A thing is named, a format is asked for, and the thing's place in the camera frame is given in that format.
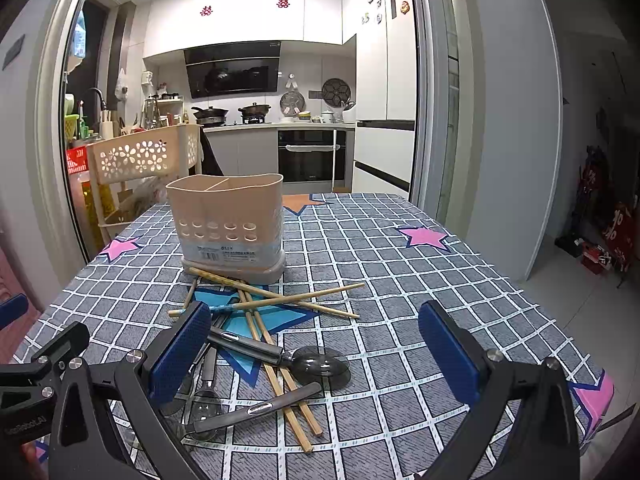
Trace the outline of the dark slotted utensil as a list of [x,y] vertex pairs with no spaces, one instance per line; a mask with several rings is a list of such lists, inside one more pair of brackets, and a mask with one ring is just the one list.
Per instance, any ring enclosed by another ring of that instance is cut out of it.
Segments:
[[191,394],[191,406],[183,413],[183,434],[196,440],[212,440],[218,430],[193,432],[197,422],[207,422],[222,413],[221,400],[216,395],[214,385],[218,349],[208,342],[201,358],[200,374],[194,385],[198,388]]

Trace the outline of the plain bamboo chopstick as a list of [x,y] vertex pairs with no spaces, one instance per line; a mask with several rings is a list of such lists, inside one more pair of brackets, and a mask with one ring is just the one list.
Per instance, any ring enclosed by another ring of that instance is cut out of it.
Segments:
[[[254,315],[254,312],[251,310],[246,310],[245,319],[254,341],[260,342],[262,344],[262,335],[259,333],[257,318]],[[280,384],[276,361],[271,356],[266,356],[265,359],[262,360],[262,362],[264,363],[264,369],[267,373],[270,385],[273,388],[273,392],[277,396],[283,396],[285,394],[285,391],[284,387]],[[297,389],[296,385],[293,382],[291,374],[287,370],[283,373],[282,377],[291,392]],[[308,404],[305,401],[299,401],[297,403],[297,406],[300,414],[302,414],[306,422],[308,422],[309,427],[312,430],[319,429],[319,425],[314,419],[314,415],[311,413]],[[285,408],[283,410],[283,413],[285,414],[286,421],[293,431],[294,437],[296,437],[297,443],[300,445],[305,454],[310,454],[314,447],[312,446],[306,431],[303,430],[303,426],[300,424],[294,410],[292,408]]]
[[[266,329],[265,323],[262,320],[262,316],[260,315],[260,313],[257,310],[249,310],[247,314],[252,319],[253,324],[258,328],[258,330],[262,334],[262,339],[267,344],[272,344],[274,346],[276,343],[274,342],[270,333]],[[284,381],[286,382],[286,385],[291,390],[293,390],[296,387],[296,383],[294,382],[292,374],[288,371],[285,365],[292,364],[292,363],[293,363],[292,353],[282,350],[281,351],[282,376]],[[302,404],[300,404],[300,411],[303,413],[303,416],[305,417],[307,425],[309,426],[311,432],[315,436],[321,436],[322,428],[319,425],[318,420],[314,417],[314,414],[312,414],[312,411],[306,402],[303,402]]]

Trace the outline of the dark spoon with round bowl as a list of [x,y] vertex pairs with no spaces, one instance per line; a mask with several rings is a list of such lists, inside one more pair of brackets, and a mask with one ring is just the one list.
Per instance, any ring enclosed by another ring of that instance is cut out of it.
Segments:
[[303,346],[285,350],[276,344],[250,339],[212,327],[208,341],[226,350],[258,361],[287,368],[303,386],[326,379],[333,390],[345,388],[352,378],[346,359],[340,352],[320,346]]

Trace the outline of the beige plastic utensil holder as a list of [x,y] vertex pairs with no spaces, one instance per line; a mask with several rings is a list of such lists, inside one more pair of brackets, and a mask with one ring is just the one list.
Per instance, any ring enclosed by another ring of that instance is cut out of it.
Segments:
[[285,267],[282,184],[282,174],[196,174],[166,185],[183,267],[277,283]]

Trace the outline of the blue patterned chopstick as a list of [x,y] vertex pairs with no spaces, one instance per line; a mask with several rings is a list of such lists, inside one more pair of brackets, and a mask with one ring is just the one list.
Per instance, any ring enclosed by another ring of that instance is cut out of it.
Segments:
[[318,302],[310,302],[310,300],[314,297],[337,294],[338,292],[348,292],[349,290],[358,289],[363,286],[364,283],[356,283],[342,287],[319,290],[318,292],[306,292],[306,294],[299,294],[294,296],[277,296],[276,298],[242,301],[238,304],[225,304],[224,306],[208,307],[208,310],[211,314],[221,314],[231,313],[233,311],[239,310],[257,310],[262,307],[288,306],[314,312],[326,313],[328,315],[335,315],[339,316],[340,318],[358,318],[358,315],[356,314],[322,306],[322,304],[318,304]]

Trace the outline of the yellow patterned chopstick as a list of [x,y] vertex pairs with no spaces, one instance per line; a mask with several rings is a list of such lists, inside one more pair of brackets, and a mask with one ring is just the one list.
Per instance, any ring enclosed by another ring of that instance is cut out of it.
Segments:
[[271,290],[268,290],[268,289],[262,289],[257,286],[245,284],[240,281],[232,280],[231,278],[225,278],[224,276],[213,274],[198,268],[187,268],[186,272],[188,272],[191,275],[198,276],[199,278],[204,278],[204,280],[214,282],[218,285],[224,285],[226,287],[235,288],[240,292],[248,292],[249,294],[252,294],[252,295],[261,296],[262,297],[261,300],[268,299],[268,298],[276,298],[277,296],[283,296],[280,294],[276,294],[275,292],[272,292]]

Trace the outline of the grey checkered star tablecloth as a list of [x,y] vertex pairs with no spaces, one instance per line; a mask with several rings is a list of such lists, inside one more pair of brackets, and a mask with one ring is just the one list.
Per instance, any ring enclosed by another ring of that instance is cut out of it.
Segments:
[[[283,215],[285,270],[274,290],[318,292],[328,312],[270,324],[276,344],[318,344],[348,362],[343,388],[310,402],[321,434],[304,453],[280,413],[186,440],[212,479],[402,479],[424,471],[454,435],[466,407],[450,392],[418,329],[428,300],[486,349],[507,359],[559,361],[570,387],[578,441],[587,445],[614,396],[610,376],[551,315],[528,300],[454,235],[424,243],[437,223],[396,195],[314,197]],[[69,322],[88,327],[90,363],[143,348],[205,282],[185,274],[172,214],[156,205],[81,269],[13,353],[28,360]]]

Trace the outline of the beige flower-cutout trolley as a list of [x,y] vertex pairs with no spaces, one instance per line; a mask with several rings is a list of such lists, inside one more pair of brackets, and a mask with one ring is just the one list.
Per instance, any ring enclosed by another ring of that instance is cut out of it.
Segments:
[[130,220],[109,222],[101,188],[147,178],[186,177],[191,168],[202,172],[201,127],[194,124],[168,126],[125,134],[86,146],[90,186],[96,218],[104,244],[128,226]]

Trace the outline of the black built-in oven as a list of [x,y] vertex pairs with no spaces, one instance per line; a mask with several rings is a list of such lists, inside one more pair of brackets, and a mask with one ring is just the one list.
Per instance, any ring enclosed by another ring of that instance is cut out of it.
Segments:
[[344,181],[346,131],[278,131],[278,163],[285,182]]

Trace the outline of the black wok on stove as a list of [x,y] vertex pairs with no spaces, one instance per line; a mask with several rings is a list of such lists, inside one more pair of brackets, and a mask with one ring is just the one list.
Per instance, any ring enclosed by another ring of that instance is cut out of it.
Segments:
[[192,106],[191,110],[193,110],[196,122],[201,126],[219,127],[226,124],[228,110],[224,108]]

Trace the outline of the black pot on stove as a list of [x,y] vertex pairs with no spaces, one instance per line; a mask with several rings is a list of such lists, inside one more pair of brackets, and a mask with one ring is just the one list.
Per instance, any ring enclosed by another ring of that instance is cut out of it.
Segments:
[[270,110],[271,106],[269,104],[253,103],[240,107],[239,113],[244,125],[264,124]]

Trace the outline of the black range hood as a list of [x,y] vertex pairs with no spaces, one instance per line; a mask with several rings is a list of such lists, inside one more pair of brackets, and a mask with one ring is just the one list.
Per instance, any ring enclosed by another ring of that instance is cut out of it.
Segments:
[[278,90],[278,40],[209,44],[183,50],[193,99]]

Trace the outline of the white refrigerator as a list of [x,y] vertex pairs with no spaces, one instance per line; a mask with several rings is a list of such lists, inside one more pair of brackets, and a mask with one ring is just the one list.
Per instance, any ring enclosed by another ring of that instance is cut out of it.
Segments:
[[356,130],[352,190],[405,200],[416,144],[413,0],[355,0]]

